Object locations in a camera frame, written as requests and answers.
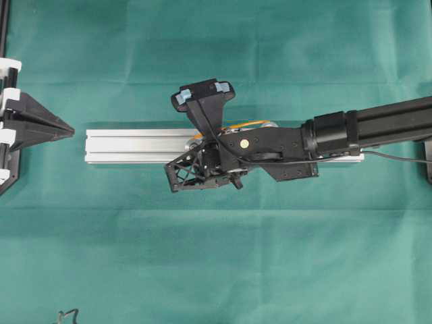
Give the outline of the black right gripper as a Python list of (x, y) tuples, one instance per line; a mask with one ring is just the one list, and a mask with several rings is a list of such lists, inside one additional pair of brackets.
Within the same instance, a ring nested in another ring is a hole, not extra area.
[(242, 187), (249, 171), (261, 168), (275, 181), (318, 176), (316, 158), (305, 148), (300, 128), (259, 127), (200, 131), (201, 142), (164, 166), (172, 192)]

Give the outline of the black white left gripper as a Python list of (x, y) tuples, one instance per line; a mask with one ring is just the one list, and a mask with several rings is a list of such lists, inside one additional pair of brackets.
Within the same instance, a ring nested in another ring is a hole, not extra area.
[[(9, 189), (20, 174), (20, 151), (29, 146), (55, 142), (74, 135), (74, 129), (51, 113), (26, 92), (17, 88), (22, 62), (1, 58), (1, 194)], [(58, 130), (18, 130), (8, 128), (12, 117)]]

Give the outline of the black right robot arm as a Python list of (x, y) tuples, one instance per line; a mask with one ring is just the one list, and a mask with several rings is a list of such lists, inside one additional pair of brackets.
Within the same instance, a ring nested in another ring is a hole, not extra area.
[(318, 175), (320, 163), (359, 156), (369, 148), (431, 139), (431, 97), (316, 116), (297, 128), (255, 128), (225, 134), (199, 100), (198, 129), (204, 142), (197, 171), (201, 184), (242, 187), (254, 168), (284, 182)]

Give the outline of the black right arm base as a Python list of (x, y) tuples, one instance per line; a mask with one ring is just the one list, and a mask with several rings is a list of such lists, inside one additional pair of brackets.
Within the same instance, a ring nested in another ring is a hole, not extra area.
[(424, 158), (427, 161), (425, 163), (425, 172), (426, 172), (426, 179), (429, 184), (432, 184), (432, 166), (431, 166), (431, 160), (432, 160), (432, 146), (431, 146), (431, 138), (426, 138), (420, 140), (420, 143), (423, 145), (423, 152), (424, 152)]

